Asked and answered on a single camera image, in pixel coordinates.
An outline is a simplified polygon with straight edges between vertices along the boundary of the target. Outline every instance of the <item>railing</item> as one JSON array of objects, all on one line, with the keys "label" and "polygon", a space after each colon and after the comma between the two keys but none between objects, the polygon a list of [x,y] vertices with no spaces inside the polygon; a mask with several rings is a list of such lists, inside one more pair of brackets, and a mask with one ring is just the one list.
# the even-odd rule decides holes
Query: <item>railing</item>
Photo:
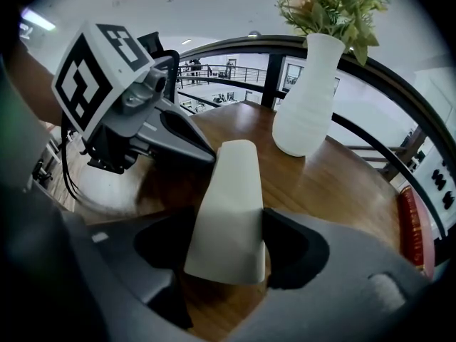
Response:
[{"label": "railing", "polygon": [[[418,153],[418,150],[420,149],[421,145],[425,142],[426,135],[424,132],[421,130],[420,127],[416,128],[413,133],[410,133],[409,136],[404,139],[404,142],[402,144],[402,147],[389,147],[390,150],[392,150],[398,158],[405,163],[410,171],[413,169],[413,165],[416,163],[416,161],[413,160],[413,158],[417,158],[418,161],[420,160],[420,154]],[[366,147],[366,146],[347,146],[351,150],[357,151],[357,150],[375,150],[373,147]],[[387,165],[383,168],[377,168],[377,171],[379,171],[385,180],[391,181],[398,173],[398,169],[394,166],[392,166],[389,161],[387,161],[385,158],[377,158],[377,157],[363,157],[362,158],[367,161],[367,162],[386,162]]]},{"label": "railing", "polygon": [[[261,36],[252,38],[235,38],[220,41],[207,46],[192,49],[181,55],[181,62],[209,56],[227,55],[233,53],[268,53],[269,62],[264,85],[257,85],[248,81],[240,82],[225,78],[199,77],[203,83],[223,83],[228,86],[245,88],[262,93],[261,104],[273,108],[276,98],[284,98],[286,93],[279,91],[279,82],[283,71],[284,58],[292,56],[306,58],[307,50],[302,46],[303,39],[297,36]],[[400,76],[369,58],[364,67],[360,66],[351,54],[344,54],[339,62],[338,69],[350,73],[362,81],[384,93],[388,98],[401,107],[433,141],[443,160],[447,163],[452,176],[456,175],[456,144],[448,132],[440,116],[432,106]],[[191,80],[191,77],[179,76],[179,80]],[[193,95],[185,94],[195,100],[201,100]],[[333,121],[342,125],[358,137],[365,140],[370,146],[381,153],[385,159],[400,172],[404,178],[415,188],[421,199],[429,209],[440,236],[446,237],[445,228],[440,220],[433,203],[426,191],[413,177],[407,166],[390,149],[376,140],[365,130],[351,121],[333,114]]]},{"label": "railing", "polygon": [[203,81],[200,80],[201,77],[241,81],[245,83],[258,83],[263,85],[266,80],[266,70],[231,65],[192,64],[179,66],[177,76],[177,83],[181,89],[202,84]]}]

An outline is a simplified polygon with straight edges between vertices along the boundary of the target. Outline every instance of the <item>black cable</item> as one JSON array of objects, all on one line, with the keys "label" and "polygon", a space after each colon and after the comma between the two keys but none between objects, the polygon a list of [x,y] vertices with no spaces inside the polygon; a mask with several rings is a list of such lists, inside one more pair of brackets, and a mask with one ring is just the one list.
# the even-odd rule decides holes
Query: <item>black cable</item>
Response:
[{"label": "black cable", "polygon": [[68,190],[68,193],[71,195],[71,197],[79,202],[79,199],[76,197],[76,195],[73,193],[77,193],[75,186],[76,184],[72,181],[70,172],[68,171],[68,163],[66,161],[66,136],[68,134],[68,118],[66,117],[65,113],[62,113],[62,126],[61,126],[61,137],[62,137],[62,173],[63,173],[63,181],[65,182],[66,189]]}]

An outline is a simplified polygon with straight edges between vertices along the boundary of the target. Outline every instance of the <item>metal railing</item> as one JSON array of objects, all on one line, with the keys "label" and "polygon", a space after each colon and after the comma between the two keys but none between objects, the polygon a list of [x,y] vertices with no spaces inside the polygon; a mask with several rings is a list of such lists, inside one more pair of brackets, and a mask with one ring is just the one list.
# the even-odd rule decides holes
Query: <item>metal railing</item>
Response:
[{"label": "metal railing", "polygon": [[[346,146],[348,149],[353,151],[375,151],[376,149],[369,145],[348,145]],[[406,150],[405,147],[388,147],[393,152],[404,152]]]},{"label": "metal railing", "polygon": [[[266,70],[231,65],[181,65],[177,72],[178,87],[183,89],[188,86],[201,85],[203,84],[203,81],[200,80],[201,77],[264,84]],[[209,85],[214,81],[205,81],[205,83]]]},{"label": "metal railing", "polygon": [[[248,37],[234,38],[192,49],[181,54],[180,59],[182,62],[196,58],[233,53],[268,53],[269,62],[264,85],[211,76],[200,76],[198,80],[203,83],[223,83],[228,86],[245,88],[247,90],[262,93],[261,104],[268,108],[273,108],[276,98],[283,99],[286,95],[285,92],[278,90],[285,57],[291,56],[304,59],[307,57],[307,50],[303,48],[302,43],[303,39],[298,36],[259,36],[254,39]],[[451,134],[440,119],[440,116],[414,87],[399,75],[372,58],[368,59],[365,66],[360,66],[353,55],[344,54],[340,59],[338,69],[350,73],[352,76],[355,76],[378,89],[402,108],[433,141],[443,160],[447,163],[448,170],[452,176],[454,177],[456,175],[455,141],[452,139]],[[191,77],[186,76],[179,76],[178,79],[181,81],[192,80]],[[193,95],[185,95],[195,100],[201,100],[201,98]],[[413,177],[400,158],[372,135],[346,118],[333,114],[333,121],[365,140],[404,176],[404,178],[415,188],[415,191],[420,195],[429,209],[430,214],[435,220],[440,236],[444,239],[446,233],[439,214],[426,191]]]}]

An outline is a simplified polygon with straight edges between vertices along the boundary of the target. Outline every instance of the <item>green leaves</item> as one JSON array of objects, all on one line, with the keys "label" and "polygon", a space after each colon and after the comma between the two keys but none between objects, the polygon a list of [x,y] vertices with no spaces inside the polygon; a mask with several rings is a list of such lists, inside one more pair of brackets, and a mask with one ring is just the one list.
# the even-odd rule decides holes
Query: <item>green leaves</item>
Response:
[{"label": "green leaves", "polygon": [[353,53],[358,62],[364,66],[368,60],[368,47],[360,45],[358,42],[353,43]]},{"label": "green leaves", "polygon": [[331,24],[328,14],[319,3],[315,3],[312,8],[312,20],[317,25],[318,31],[323,30]]},{"label": "green leaves", "polygon": [[385,11],[390,0],[278,0],[277,7],[294,33],[323,33],[340,39],[346,51],[353,47],[364,65],[368,47],[378,46],[373,33],[373,12]]},{"label": "green leaves", "polygon": [[372,32],[366,37],[366,43],[370,47],[378,47],[380,45]]}]

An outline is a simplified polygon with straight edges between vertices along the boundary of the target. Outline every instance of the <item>black panel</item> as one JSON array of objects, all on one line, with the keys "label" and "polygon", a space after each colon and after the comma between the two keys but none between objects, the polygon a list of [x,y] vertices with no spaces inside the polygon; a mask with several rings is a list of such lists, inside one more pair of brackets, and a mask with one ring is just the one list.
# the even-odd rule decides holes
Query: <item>black panel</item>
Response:
[{"label": "black panel", "polygon": [[167,80],[163,96],[175,103],[175,87],[177,79],[177,68],[179,67],[179,53],[173,50],[157,51],[150,54],[155,60],[154,67],[167,72]]},{"label": "black panel", "polygon": [[191,143],[195,147],[214,154],[214,150],[195,132],[195,129],[179,114],[171,110],[165,110],[160,114],[160,120],[163,126],[173,135]]},{"label": "black panel", "polygon": [[97,248],[138,299],[180,328],[190,328],[179,281],[170,270],[176,272],[185,261],[194,225],[195,212],[189,207],[96,224],[89,230],[108,235]]},{"label": "black panel", "polygon": [[88,164],[123,174],[138,158],[137,153],[129,151],[129,144],[129,138],[119,136],[105,125],[99,125],[85,143],[86,151],[91,156]]},{"label": "black panel", "polygon": [[279,89],[280,76],[284,68],[284,58],[281,54],[269,55],[268,71],[266,72],[264,92],[261,98],[261,104],[268,108],[272,108],[276,91]]},{"label": "black panel", "polygon": [[263,239],[271,257],[268,287],[300,289],[318,275],[329,245],[317,232],[276,213],[263,211]]},{"label": "black panel", "polygon": [[160,43],[157,31],[138,38],[138,41],[142,44],[142,46],[150,55],[152,55],[155,52],[163,51],[163,46]]}]

